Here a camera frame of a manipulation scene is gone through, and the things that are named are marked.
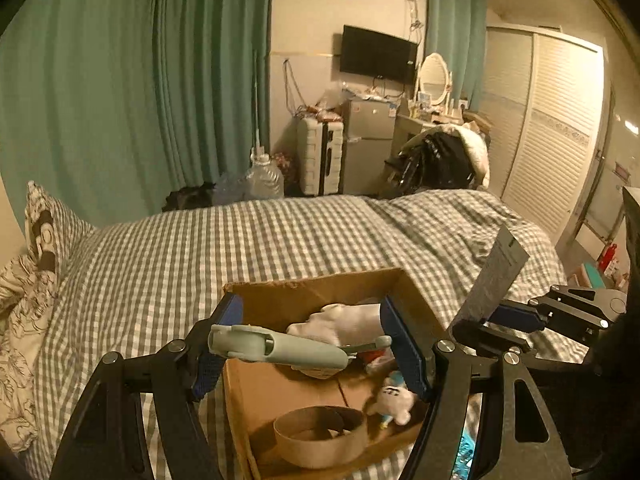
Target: oval mirror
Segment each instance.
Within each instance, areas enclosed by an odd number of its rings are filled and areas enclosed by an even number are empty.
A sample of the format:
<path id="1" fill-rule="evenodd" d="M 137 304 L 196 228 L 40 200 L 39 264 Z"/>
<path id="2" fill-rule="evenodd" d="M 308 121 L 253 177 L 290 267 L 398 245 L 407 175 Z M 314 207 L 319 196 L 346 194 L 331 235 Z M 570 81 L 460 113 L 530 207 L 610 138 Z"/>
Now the oval mirror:
<path id="1" fill-rule="evenodd" d="M 449 84 L 447 63 L 437 52 L 429 54 L 418 72 L 418 88 L 431 96 L 431 104 L 439 105 L 444 101 Z"/>

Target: blue gripper pad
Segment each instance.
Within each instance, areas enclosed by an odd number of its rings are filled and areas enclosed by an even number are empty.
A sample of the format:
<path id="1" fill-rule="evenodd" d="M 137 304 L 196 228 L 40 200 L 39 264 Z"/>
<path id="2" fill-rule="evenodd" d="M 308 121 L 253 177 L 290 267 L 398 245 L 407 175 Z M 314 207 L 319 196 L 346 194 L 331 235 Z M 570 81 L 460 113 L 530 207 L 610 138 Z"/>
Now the blue gripper pad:
<path id="1" fill-rule="evenodd" d="M 223 308 L 224 312 L 216 322 L 218 325 L 238 325 L 242 323 L 242 298 L 237 294 L 232 294 L 231 298 L 226 295 L 220 301 L 216 309 Z M 215 388 L 218 378 L 222 373 L 226 358 L 220 357 L 205 350 L 198 359 L 198 378 L 191 389 L 193 397 L 201 400 L 213 388 Z"/>
<path id="2" fill-rule="evenodd" d="M 385 335 L 391 336 L 391 351 L 402 372 L 406 387 L 422 400 L 426 400 L 431 393 L 431 387 L 426 380 L 424 358 L 388 296 L 380 303 L 380 324 Z"/>

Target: cardboard tube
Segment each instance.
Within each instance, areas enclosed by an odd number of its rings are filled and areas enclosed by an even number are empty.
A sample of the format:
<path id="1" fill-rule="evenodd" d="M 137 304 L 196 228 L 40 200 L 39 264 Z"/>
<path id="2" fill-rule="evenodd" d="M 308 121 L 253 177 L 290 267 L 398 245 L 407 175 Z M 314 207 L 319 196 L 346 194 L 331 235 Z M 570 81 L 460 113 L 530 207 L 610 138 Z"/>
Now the cardboard tube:
<path id="1" fill-rule="evenodd" d="M 342 406 L 294 410 L 278 417 L 273 429 L 280 456 L 308 469 L 351 462 L 368 443 L 364 414 Z"/>

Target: cardboard box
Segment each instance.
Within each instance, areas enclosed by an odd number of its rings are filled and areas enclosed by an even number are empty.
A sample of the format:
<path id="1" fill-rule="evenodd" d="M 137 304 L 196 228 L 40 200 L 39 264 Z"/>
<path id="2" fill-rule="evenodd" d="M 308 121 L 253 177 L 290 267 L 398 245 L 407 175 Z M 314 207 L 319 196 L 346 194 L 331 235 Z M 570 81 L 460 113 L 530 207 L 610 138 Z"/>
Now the cardboard box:
<path id="1" fill-rule="evenodd" d="M 444 336 L 433 312 L 402 269 L 335 274 L 308 280 L 268 283 L 230 283 L 225 291 L 242 297 L 245 324 L 285 332 L 291 323 L 306 321 L 330 303 L 358 304 L 389 295 L 436 336 Z M 412 443 L 420 430 L 426 406 L 417 402 L 405 427 L 380 430 L 380 416 L 368 417 L 369 445 L 353 462 L 311 470 L 282 459 L 277 450 L 273 421 L 285 413 L 309 406 L 348 406 L 366 412 L 385 375 L 368 376 L 359 361 L 335 376 L 319 380 L 288 366 L 228 360 L 224 368 L 229 425 L 246 480 L 340 479 L 379 462 Z"/>

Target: red object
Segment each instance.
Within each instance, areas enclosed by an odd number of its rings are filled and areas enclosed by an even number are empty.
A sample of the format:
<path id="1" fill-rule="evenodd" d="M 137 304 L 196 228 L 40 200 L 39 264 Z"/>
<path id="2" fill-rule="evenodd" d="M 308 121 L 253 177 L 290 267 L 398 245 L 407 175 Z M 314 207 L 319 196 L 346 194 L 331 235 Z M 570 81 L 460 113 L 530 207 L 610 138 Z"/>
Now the red object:
<path id="1" fill-rule="evenodd" d="M 604 254 L 600 258 L 598 262 L 598 270 L 600 272 L 604 272 L 604 270 L 609 267 L 609 264 L 613 260 L 613 256 L 616 254 L 616 249 L 618 248 L 618 244 L 611 244 L 607 247 L 607 250 L 604 251 Z"/>
<path id="2" fill-rule="evenodd" d="M 358 357 L 362 359 L 365 364 L 369 364 L 378 357 L 382 357 L 385 354 L 384 350 L 370 350 L 369 352 L 359 352 Z"/>

